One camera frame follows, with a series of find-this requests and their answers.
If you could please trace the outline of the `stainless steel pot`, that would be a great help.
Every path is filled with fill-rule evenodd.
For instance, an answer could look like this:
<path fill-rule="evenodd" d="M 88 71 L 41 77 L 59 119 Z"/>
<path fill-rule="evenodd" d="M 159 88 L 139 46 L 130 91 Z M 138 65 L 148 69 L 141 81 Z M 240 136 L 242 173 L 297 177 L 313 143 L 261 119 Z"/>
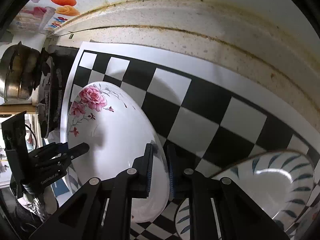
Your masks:
<path fill-rule="evenodd" d="M 37 81 L 40 52 L 21 42 L 10 46 L 1 58 L 1 97 L 4 102 L 29 100 Z"/>

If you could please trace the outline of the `white plate pink flowers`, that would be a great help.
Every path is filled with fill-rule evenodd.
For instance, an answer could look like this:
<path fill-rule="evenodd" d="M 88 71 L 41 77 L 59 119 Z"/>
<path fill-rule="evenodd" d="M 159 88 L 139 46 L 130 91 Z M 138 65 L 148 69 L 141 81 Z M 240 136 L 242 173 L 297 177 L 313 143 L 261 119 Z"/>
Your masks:
<path fill-rule="evenodd" d="M 148 198 L 133 199 L 132 221 L 153 221 L 165 209 L 169 199 L 169 169 L 161 142 L 137 103 L 118 86 L 93 82 L 72 97 L 67 119 L 67 142 L 74 147 L 82 142 L 89 151 L 72 160 L 68 169 L 68 187 L 80 189 L 92 177 L 115 177 L 133 167 L 148 143 L 157 152 L 153 158 L 151 189 Z"/>

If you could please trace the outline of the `black gas stove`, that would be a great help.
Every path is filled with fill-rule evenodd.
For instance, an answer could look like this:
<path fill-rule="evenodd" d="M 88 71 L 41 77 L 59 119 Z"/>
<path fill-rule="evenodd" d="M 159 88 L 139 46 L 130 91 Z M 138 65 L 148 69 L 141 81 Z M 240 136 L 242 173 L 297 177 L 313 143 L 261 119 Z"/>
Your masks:
<path fill-rule="evenodd" d="M 44 52 L 37 111 L 42 138 L 60 127 L 63 96 L 78 48 L 49 46 Z"/>

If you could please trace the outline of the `colourful wall sticker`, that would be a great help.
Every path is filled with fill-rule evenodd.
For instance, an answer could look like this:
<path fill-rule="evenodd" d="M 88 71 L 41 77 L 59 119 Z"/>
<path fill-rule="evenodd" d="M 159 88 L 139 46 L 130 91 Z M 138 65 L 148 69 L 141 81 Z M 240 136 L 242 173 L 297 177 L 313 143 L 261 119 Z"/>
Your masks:
<path fill-rule="evenodd" d="M 79 15 L 76 0 L 30 0 L 12 20 L 9 29 L 46 34 Z"/>

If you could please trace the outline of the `black white checkered mat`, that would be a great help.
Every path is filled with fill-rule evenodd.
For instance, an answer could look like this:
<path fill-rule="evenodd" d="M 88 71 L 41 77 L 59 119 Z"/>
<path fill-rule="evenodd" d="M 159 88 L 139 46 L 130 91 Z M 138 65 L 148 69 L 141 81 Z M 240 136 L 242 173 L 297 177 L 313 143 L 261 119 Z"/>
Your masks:
<path fill-rule="evenodd" d="M 164 146 L 204 175 L 264 150 L 292 149 L 319 168 L 319 133 L 266 89 L 195 57 L 129 44 L 83 42 L 69 106 L 87 84 L 112 83 L 142 108 Z"/>

